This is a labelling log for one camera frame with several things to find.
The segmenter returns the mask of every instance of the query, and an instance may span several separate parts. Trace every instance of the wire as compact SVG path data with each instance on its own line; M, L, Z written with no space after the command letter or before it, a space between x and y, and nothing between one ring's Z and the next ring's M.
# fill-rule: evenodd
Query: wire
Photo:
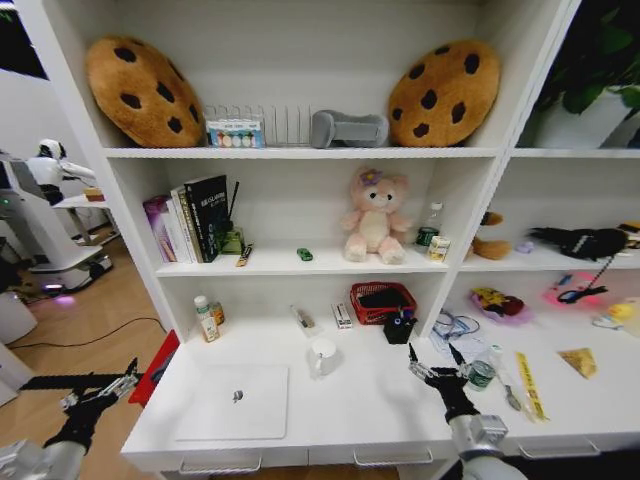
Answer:
M90 345L92 343L98 342L104 338L107 338L110 335L113 335L114 333L116 333L119 330L122 330L124 327L126 327L127 325L131 325L134 322L137 322L139 320L153 320L154 322L156 322L158 324L158 326L160 328L162 328L164 330L164 327L162 326L162 324L160 323L160 320L158 320L157 318L154 317L137 317L137 318L133 318L131 320L129 320L128 322L120 325L118 328L116 328L115 330L110 331L109 333L102 335L101 337L98 338L94 338L93 340L89 340L88 342L83 342L83 343L69 343L69 344L61 344L61 343L48 343L48 342L40 342L40 343L29 343L27 345L18 345L17 347L9 347L9 350L17 350L19 348L31 348L31 347L56 347L56 348L68 348L68 347L84 347L85 345Z

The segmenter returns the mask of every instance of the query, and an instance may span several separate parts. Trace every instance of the colorful toy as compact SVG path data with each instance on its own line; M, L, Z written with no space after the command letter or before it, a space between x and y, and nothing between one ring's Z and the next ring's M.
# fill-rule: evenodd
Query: colorful toy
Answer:
M353 231L345 247L345 257L364 262L368 253L379 253L387 264L404 261L405 232L411 221L397 211L409 190L404 176L384 177L382 172L363 167L351 181L351 199L355 210L342 219L342 228Z
M533 312L522 300L493 288L474 288L471 301L482 314L498 323L519 324L533 319Z

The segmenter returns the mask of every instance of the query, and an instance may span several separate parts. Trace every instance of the red object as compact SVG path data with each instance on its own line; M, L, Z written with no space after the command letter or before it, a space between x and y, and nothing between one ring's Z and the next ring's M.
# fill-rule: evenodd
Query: red object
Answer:
M142 405L142 408L147 406L147 402L149 402L153 391L156 389L156 386L151 381L151 374L155 372L156 369L164 363L167 357L175 352L179 346L180 340L178 340L176 332L171 330L167 335L167 338L162 342L162 346L156 353L156 356L153 357L153 360L151 361L149 368L147 368L147 371L144 373L144 376L140 379L140 382L138 382L136 389L129 397L129 403L139 403Z
M393 288L397 290L400 295L404 297L409 306L402 307L402 310L411 310L412 312L416 312L418 305L416 301L413 299L409 290L406 289L404 285L401 283L390 283L390 282L370 282L370 283L356 283L351 287L351 304L353 305L354 310L356 311L356 315L358 316L358 320L363 325L383 325L387 320L387 315L389 313L397 312L398 305L391 305L389 307L384 308L367 308L363 307L360 304L360 297L364 297L365 295L371 295L387 288Z

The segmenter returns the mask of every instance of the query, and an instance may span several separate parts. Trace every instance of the gray object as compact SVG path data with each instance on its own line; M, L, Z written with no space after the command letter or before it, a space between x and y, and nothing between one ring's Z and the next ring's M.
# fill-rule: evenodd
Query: gray object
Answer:
M382 115L357 117L335 110L320 110L311 118L314 148L381 147L389 136L389 121Z

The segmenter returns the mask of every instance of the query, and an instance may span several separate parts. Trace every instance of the stuffed animal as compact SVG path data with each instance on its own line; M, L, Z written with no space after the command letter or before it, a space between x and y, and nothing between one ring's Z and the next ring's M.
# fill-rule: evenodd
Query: stuffed animal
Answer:
M452 42L426 54L389 98L393 142L447 147L471 135L498 94L500 60L478 40Z
M482 217L480 225L498 225L502 223L503 217L499 213L487 212ZM506 240L480 240L478 237L474 237L469 248L469 253L475 253L489 260L502 260L511 251L511 244Z
M100 109L143 147L194 147L203 138L202 107L167 57L132 37L108 36L86 58Z
M345 247L345 257L364 262L368 253L379 253L383 263L404 261L404 233L411 221L397 211L409 190L407 177L384 177L382 172L360 168L351 181L355 210L342 219L342 227L353 231Z

